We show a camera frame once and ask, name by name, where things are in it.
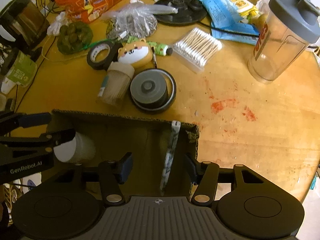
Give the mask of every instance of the white paper cup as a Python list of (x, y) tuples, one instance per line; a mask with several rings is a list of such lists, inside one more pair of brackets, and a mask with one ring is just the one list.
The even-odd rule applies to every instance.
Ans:
[(81, 133), (66, 143), (53, 148), (57, 159), (63, 163), (84, 163), (93, 159), (96, 148), (93, 141)]
[(13, 183), (14, 183), (14, 184), (21, 184), (21, 181), (20, 181), (20, 179), (16, 179), (16, 180), (13, 181)]

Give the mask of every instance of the clear plastic bottle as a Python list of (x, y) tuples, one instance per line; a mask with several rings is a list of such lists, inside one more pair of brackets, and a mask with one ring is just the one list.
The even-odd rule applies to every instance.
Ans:
[(253, 55), (249, 58), (249, 71), (260, 82), (272, 82), (309, 44), (270, 12)]
[(270, 13), (248, 60), (251, 75), (269, 83), (320, 37), (320, 11), (310, 0), (270, 0)]

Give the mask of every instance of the gray lid with knob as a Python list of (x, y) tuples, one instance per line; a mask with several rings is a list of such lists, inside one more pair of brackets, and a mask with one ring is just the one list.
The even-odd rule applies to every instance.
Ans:
[(270, 10), (295, 34), (315, 43), (320, 37), (319, 9), (310, 0), (270, 0)]

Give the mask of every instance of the floor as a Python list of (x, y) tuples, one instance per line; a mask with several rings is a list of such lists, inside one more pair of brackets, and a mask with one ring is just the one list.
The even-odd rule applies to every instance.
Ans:
[(309, 190), (303, 202), (305, 217), (297, 234), (299, 240), (320, 240), (320, 178), (316, 178), (316, 187)]

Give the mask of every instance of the wooden table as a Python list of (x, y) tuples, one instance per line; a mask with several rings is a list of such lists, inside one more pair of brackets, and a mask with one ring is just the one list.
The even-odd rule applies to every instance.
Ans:
[[(93, 41), (105, 38), (105, 23), (97, 20), (90, 26)], [(159, 24), (149, 40), (171, 44), (194, 27), (209, 31), (198, 25), (173, 28)], [(277, 80), (264, 85), (247, 69), (252, 45), (222, 44), (201, 74), (191, 72), (173, 56), (157, 58), (158, 66), (169, 71), (178, 86), (175, 102), (162, 114), (141, 113), (128, 95), (120, 111), (96, 103), (106, 72), (93, 70), (85, 57), (45, 61), (19, 112), (78, 110), (196, 123), (201, 130), (199, 161), (210, 160), (228, 168), (243, 163), (302, 200), (320, 156), (320, 71), (314, 56), (303, 53)], [(57, 60), (64, 56), (54, 44), (48, 57)], [(24, 91), (19, 88), (17, 102)], [(15, 89), (10, 95), (15, 96)], [(44, 126), (18, 129), (14, 135), (38, 136), (44, 131)]]

